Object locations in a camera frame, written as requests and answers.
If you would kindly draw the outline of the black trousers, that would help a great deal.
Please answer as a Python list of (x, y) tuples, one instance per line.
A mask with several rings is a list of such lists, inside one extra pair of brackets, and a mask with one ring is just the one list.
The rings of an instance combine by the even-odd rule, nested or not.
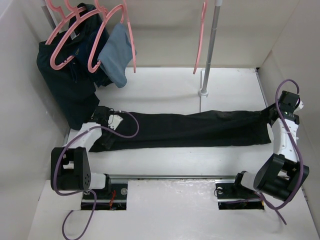
[(103, 130), (93, 153), (144, 148), (242, 147), (271, 143), (260, 111), (209, 110), (189, 115), (118, 113), (118, 135)]

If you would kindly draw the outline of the pink hanger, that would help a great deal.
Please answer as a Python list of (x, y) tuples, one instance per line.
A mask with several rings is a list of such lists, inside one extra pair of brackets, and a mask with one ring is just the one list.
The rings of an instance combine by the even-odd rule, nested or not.
[(124, 18), (125, 18), (125, 7), (124, 7), (123, 4), (119, 4), (119, 5), (115, 6), (110, 11), (108, 11), (107, 8), (105, 8), (104, 6), (100, 5), (98, 0), (95, 0), (94, 4), (95, 4), (96, 9), (100, 13), (102, 13), (103, 20), (102, 20), (100, 28), (99, 28), (99, 30), (98, 30), (98, 32), (96, 34), (96, 37), (95, 37), (95, 40), (94, 40), (94, 43), (92, 45), (92, 49), (91, 49), (91, 52), (90, 52), (90, 55), (89, 55), (89, 58), (88, 58), (87, 68), (88, 68), (88, 71), (90, 73), (95, 73), (98, 70), (98, 68), (100, 67), (100, 65), (101, 65), (101, 61), (100, 60), (97, 61), (95, 66), (93, 66), (92, 62), (93, 62), (93, 59), (94, 59), (94, 56), (95, 56), (96, 49), (98, 47), (100, 38), (101, 38), (101, 36), (102, 36), (102, 34), (103, 34), (104, 30), (105, 30), (105, 27), (106, 27), (108, 21), (111, 19), (111, 17), (117, 11), (121, 11), (122, 12), (122, 16), (121, 16), (121, 19), (120, 19), (121, 23), (124, 21)]
[(130, 18), (129, 18), (128, 6), (127, 6), (126, 0), (123, 0), (123, 5), (124, 5), (124, 14), (125, 14), (126, 21), (127, 21), (128, 33), (129, 33), (130, 44), (131, 44), (131, 49), (132, 49), (133, 72), (136, 73), (136, 67), (137, 67), (136, 49), (135, 49), (134, 36), (133, 36), (133, 32), (132, 32), (132, 27), (131, 27), (131, 22), (130, 22)]
[(205, 0), (202, 4), (202, 10), (201, 10), (201, 16), (200, 16), (200, 31), (199, 31), (199, 38), (198, 38), (198, 48), (197, 48), (196, 60), (195, 60), (193, 73), (192, 73), (193, 75), (195, 75), (197, 72), (200, 58), (201, 58), (207, 7), (208, 7), (208, 0)]
[(66, 6), (66, 8), (70, 11), (70, 13), (68, 15), (64, 14), (64, 11), (62, 9), (61, 6), (54, 6), (51, 0), (47, 0), (46, 1), (47, 6), (54, 12), (57, 12), (60, 14), (61, 16), (61, 21), (60, 23), (54, 28), (53, 32), (51, 33), (51, 35), (49, 36), (49, 38), (46, 41), (46, 45), (50, 45), (52, 43), (52, 41), (54, 40), (54, 38), (56, 37), (56, 35), (58, 34), (58, 32), (63, 28), (63, 26), (73, 17), (80, 17), (80, 13), (85, 11), (86, 8), (85, 7), (77, 7), (77, 6), (72, 6), (70, 4), (69, 0), (64, 0), (64, 4)]
[(53, 70), (61, 70), (64, 68), (67, 64), (69, 64), (74, 58), (74, 55), (68, 56), (65, 60), (63, 60), (60, 64), (56, 63), (56, 58), (60, 54), (63, 46), (68, 40), (75, 40), (77, 36), (79, 35), (78, 33), (75, 32), (75, 30), (83, 23), (85, 22), (88, 18), (92, 17), (93, 15), (99, 14), (100, 12), (96, 9), (96, 7), (93, 10), (89, 10), (88, 7), (83, 6), (86, 8), (85, 11), (80, 13), (80, 17), (72, 17), (73, 23), (72, 25), (68, 28), (68, 30), (64, 33), (63, 37), (60, 39), (59, 43), (57, 44), (56, 48), (54, 49), (51, 57), (50, 57), (50, 66)]

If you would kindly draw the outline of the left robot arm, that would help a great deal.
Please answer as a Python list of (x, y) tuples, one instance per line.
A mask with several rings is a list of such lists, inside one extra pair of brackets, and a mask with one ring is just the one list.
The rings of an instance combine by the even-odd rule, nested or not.
[(100, 137), (107, 135), (104, 128), (113, 123), (112, 113), (112, 109), (99, 106), (73, 139), (51, 151), (50, 184), (58, 195), (67, 196), (67, 191), (74, 194), (89, 190), (94, 190), (102, 199), (111, 195), (110, 176), (91, 171), (88, 153)]

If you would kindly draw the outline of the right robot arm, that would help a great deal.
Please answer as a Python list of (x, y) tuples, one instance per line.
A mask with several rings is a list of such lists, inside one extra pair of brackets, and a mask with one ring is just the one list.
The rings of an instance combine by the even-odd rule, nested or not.
[(301, 104), (300, 96), (282, 91), (277, 103), (278, 107), (273, 104), (264, 110), (273, 133), (273, 154), (258, 172), (237, 174), (231, 184), (231, 191), (237, 197), (257, 191), (284, 202), (309, 175), (310, 169), (304, 165), (302, 179), (298, 181), (300, 163), (295, 147), (300, 119), (295, 110)]

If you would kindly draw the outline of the dark navy hanging trousers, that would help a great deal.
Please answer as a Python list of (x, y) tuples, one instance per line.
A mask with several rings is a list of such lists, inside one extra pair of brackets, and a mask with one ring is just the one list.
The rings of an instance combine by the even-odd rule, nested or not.
[(74, 30), (76, 36), (67, 39), (55, 62), (60, 64), (70, 56), (74, 58), (60, 70), (51, 67), (50, 58), (64, 32), (59, 33), (51, 44), (42, 41), (38, 45), (37, 67), (69, 127), (74, 130), (80, 130), (99, 105), (96, 88), (112, 83), (101, 68), (94, 73), (88, 71), (89, 55), (101, 24), (100, 15), (95, 14)]

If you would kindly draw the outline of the light blue hanging trousers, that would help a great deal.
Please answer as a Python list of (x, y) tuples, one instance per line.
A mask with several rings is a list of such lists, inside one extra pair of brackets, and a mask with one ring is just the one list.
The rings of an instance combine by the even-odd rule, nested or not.
[(116, 24), (97, 59), (100, 68), (118, 88), (127, 84), (125, 71), (133, 59), (132, 50), (127, 28), (122, 23)]

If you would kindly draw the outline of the white rack base foot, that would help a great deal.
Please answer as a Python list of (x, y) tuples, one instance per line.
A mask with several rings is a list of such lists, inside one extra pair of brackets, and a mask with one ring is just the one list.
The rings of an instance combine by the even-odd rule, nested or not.
[(203, 68), (200, 73), (200, 89), (198, 90), (198, 96), (200, 99), (200, 107), (199, 110), (202, 112), (204, 110), (203, 103), (204, 99), (208, 97), (208, 80), (209, 77), (206, 74), (206, 70)]

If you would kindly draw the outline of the right silver rack pole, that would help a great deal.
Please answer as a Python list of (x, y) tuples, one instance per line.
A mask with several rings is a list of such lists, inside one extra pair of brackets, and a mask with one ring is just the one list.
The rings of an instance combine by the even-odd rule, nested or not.
[(222, 3), (223, 3), (223, 0), (216, 0), (214, 2), (214, 13), (213, 13), (213, 18), (212, 18), (212, 25), (211, 25), (211, 31), (210, 31), (210, 38), (209, 38), (209, 45), (208, 45), (208, 51), (207, 51), (207, 59), (206, 59), (206, 66), (205, 66), (205, 71), (204, 71), (203, 83), (202, 83), (201, 89), (198, 91), (198, 95), (200, 97), (207, 97), (209, 95), (207, 88), (208, 88), (211, 62), (212, 62), (212, 56), (213, 56), (213, 52), (214, 52), (214, 45), (215, 45), (215, 39), (216, 39), (216, 33), (217, 33), (217, 27), (218, 27), (218, 19), (219, 19), (220, 8), (222, 6)]

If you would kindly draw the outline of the silver rack pole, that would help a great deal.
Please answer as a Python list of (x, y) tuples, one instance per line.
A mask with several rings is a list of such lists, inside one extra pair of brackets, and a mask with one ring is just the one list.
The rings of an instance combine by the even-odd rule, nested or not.
[(52, 15), (47, 7), (46, 1), (40, 0), (40, 3), (41, 3), (41, 9), (42, 9), (50, 27), (54, 30), (56, 28), (56, 24), (55, 24), (54, 19), (53, 19)]
[(216, 0), (214, 2), (214, 13), (213, 13), (213, 18), (212, 18), (212, 25), (211, 25), (211, 31), (210, 31), (210, 38), (209, 38), (209, 45), (208, 45), (208, 51), (207, 51), (207, 59), (206, 59), (206, 66), (205, 66), (205, 71), (204, 71), (203, 83), (202, 83), (201, 89), (198, 91), (198, 95), (200, 97), (207, 97), (209, 95), (207, 88), (208, 88), (211, 62), (212, 62), (212, 56), (213, 56), (213, 52), (214, 52), (214, 45), (215, 45), (215, 39), (216, 39), (216, 33), (217, 33), (217, 27), (218, 27), (218, 19), (219, 19), (220, 8), (222, 6), (222, 3), (223, 3), (223, 0)]

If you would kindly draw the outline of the left silver rack pole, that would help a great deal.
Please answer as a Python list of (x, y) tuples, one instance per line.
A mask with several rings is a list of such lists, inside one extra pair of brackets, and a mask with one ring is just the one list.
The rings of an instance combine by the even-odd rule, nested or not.
[(52, 15), (47, 7), (46, 1), (40, 0), (40, 3), (41, 3), (41, 9), (42, 9), (50, 27), (54, 30), (56, 28), (56, 24), (55, 24), (54, 19), (53, 19)]

